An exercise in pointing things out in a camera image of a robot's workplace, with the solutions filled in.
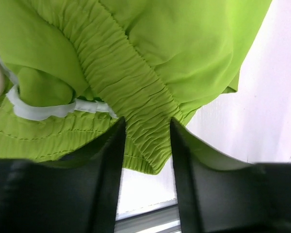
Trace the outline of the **aluminium frame rail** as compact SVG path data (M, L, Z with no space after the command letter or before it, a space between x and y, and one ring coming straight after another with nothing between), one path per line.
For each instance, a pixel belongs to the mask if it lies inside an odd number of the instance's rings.
M180 233L178 201L157 203L118 214L115 233Z

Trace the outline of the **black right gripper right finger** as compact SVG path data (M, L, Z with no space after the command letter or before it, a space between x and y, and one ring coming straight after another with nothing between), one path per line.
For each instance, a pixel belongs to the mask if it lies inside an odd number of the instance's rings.
M175 118L170 139L184 233L291 233L291 163L246 163Z

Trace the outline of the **lime green shorts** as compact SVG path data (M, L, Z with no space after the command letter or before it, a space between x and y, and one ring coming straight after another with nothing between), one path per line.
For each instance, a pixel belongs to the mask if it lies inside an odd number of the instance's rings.
M238 90L269 0L0 0L0 159L55 161L126 120L156 175L169 124Z

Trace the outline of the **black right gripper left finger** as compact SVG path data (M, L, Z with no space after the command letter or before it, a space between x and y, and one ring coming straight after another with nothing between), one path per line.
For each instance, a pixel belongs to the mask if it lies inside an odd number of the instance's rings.
M0 159L0 233L112 233L126 122L59 161Z

